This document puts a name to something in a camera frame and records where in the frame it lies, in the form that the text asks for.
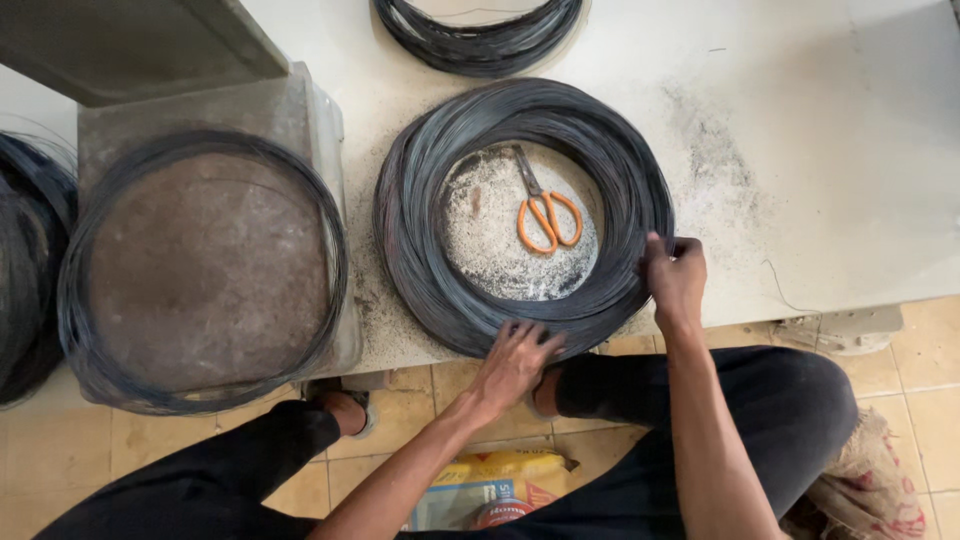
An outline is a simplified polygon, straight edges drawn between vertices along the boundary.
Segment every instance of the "foot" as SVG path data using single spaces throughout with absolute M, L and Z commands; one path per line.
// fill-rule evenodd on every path
M 367 411 L 343 392 L 326 392 L 317 397 L 324 409 L 337 419 L 340 434 L 355 435 L 367 425 Z
M 557 382 L 564 368 L 548 369 L 543 373 L 543 380 L 534 388 L 534 409 L 537 414 L 552 418 L 558 416 L 557 410 Z

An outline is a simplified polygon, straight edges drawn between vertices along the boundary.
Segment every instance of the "scissor handle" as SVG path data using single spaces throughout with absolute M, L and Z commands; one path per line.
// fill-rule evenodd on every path
M 560 224 L 557 223 L 557 212 L 553 209 L 553 201 L 550 200 L 551 198 L 557 199 L 560 204 L 567 207 L 570 213 L 573 214 L 574 221 L 577 222 L 577 232 L 574 233 L 569 240 L 564 240 L 560 237 Z M 543 201 L 546 202 L 546 215 L 550 218 L 550 228 L 553 229 L 553 234 L 557 237 L 557 241 L 571 248 L 577 245 L 577 242 L 580 241 L 580 234 L 584 231 L 584 218 L 580 215 L 577 206 L 556 191 L 550 191 L 549 193 L 544 191 Z
M 553 215 L 553 204 L 549 199 L 544 198 L 546 202 L 546 211 L 547 214 Z M 543 232 L 546 233 L 547 238 L 550 238 L 550 247 L 549 248 L 540 248 L 534 245 L 530 241 L 530 238 L 527 236 L 527 232 L 523 230 L 523 218 L 527 215 L 527 207 L 530 207 L 530 210 L 534 213 L 534 217 L 537 218 L 537 223 L 540 223 L 540 227 L 543 229 Z M 520 212 L 516 215 L 516 232 L 520 236 L 520 241 L 523 242 L 523 245 L 527 246 L 527 249 L 535 251 L 540 254 L 550 255 L 553 252 L 557 251 L 557 235 L 553 233 L 553 229 L 550 227 L 550 223 L 543 217 L 543 214 L 540 213 L 540 209 L 537 208 L 537 203 L 534 201 L 534 198 L 531 197 L 527 201 L 520 203 Z

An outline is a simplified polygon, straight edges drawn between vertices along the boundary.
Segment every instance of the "scissor blade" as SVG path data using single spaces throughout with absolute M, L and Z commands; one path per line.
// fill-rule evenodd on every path
M 523 153 L 519 144 L 514 144 L 511 148 L 514 150 L 516 164 L 520 167 L 523 184 L 527 186 L 527 193 L 530 193 L 531 197 L 537 197 L 543 193 L 543 190 L 540 189 L 540 184 L 537 184 L 537 177 L 534 176 L 534 170 L 530 168 L 530 161 L 527 160 L 527 156 Z

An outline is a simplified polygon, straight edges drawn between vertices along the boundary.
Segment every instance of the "hand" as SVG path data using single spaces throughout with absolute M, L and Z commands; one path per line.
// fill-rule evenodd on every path
M 506 321 L 476 378 L 465 391 L 477 399 L 476 417 L 496 420 L 540 381 L 546 360 L 562 352 L 566 335 L 540 339 L 546 327 L 531 321 Z
M 707 284 L 704 247 L 696 238 L 678 237 L 673 258 L 656 233 L 647 234 L 647 247 L 640 262 L 647 286 L 657 302 L 655 320 L 667 334 L 701 328 L 700 305 Z

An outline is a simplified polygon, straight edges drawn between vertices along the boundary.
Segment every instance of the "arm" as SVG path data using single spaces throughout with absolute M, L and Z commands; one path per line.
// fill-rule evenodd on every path
M 698 240 L 677 238 L 676 260 L 647 239 L 644 266 L 666 341 L 677 492 L 690 538 L 780 538 L 704 340 L 700 304 L 707 264 Z
M 564 343 L 561 334 L 539 345 L 544 330 L 530 322 L 504 323 L 473 383 L 357 486 L 308 540 L 394 538 L 426 488 L 470 436 L 499 418 L 540 379 L 543 364 Z

